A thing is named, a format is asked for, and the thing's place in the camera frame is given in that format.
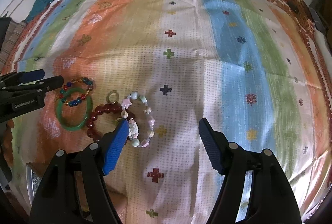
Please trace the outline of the green jade bangle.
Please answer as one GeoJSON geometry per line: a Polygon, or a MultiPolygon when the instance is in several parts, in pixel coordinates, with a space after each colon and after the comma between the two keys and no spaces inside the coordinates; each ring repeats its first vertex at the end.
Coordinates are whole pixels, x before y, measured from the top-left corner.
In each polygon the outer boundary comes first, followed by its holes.
{"type": "Polygon", "coordinates": [[[68,96],[70,96],[74,93],[78,93],[78,92],[83,93],[84,90],[82,88],[79,88],[79,87],[70,88],[68,91],[66,91],[63,94],[63,98],[58,101],[56,109],[55,109],[56,118],[58,119],[58,121],[59,121],[60,125],[62,126],[62,128],[65,129],[65,130],[71,131],[71,132],[80,130],[85,126],[87,120],[89,119],[90,113],[92,112],[92,109],[93,109],[92,98],[91,98],[91,96],[88,95],[86,97],[87,104],[86,104],[86,111],[85,111],[83,120],[78,125],[75,125],[75,126],[69,126],[65,123],[65,120],[62,117],[62,106],[64,105],[62,100],[65,100],[68,96]]]}

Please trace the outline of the brown cardboard box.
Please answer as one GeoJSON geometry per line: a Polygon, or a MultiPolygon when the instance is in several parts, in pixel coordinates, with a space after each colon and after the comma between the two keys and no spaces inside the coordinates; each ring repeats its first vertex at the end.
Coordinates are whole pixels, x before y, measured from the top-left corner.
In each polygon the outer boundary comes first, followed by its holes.
{"type": "Polygon", "coordinates": [[[46,163],[32,163],[26,164],[26,180],[27,185],[31,188],[37,189],[43,175],[45,174],[49,164],[46,163]]]}

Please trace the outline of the colourful striped bed cover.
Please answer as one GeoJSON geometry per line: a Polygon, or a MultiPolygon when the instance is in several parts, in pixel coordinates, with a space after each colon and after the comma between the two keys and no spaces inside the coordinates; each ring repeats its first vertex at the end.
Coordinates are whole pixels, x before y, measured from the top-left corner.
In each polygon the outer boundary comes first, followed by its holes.
{"type": "Polygon", "coordinates": [[[267,0],[57,0],[30,24],[3,73],[90,78],[94,106],[137,92],[148,147],[125,146],[106,184],[126,223],[204,223],[222,184],[198,122],[246,150],[269,148],[301,213],[329,187],[330,75],[315,34],[267,0]]]}

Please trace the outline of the white pillow roll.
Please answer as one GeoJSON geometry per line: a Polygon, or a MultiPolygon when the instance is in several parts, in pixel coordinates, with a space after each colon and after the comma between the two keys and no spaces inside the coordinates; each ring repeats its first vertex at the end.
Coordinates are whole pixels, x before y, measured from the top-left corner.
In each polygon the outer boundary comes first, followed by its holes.
{"type": "Polygon", "coordinates": [[[315,30],[314,38],[315,38],[316,44],[319,47],[319,50],[322,53],[322,56],[323,56],[323,59],[324,59],[326,65],[331,66],[331,53],[330,53],[328,45],[327,45],[326,37],[319,30],[315,30]]]}

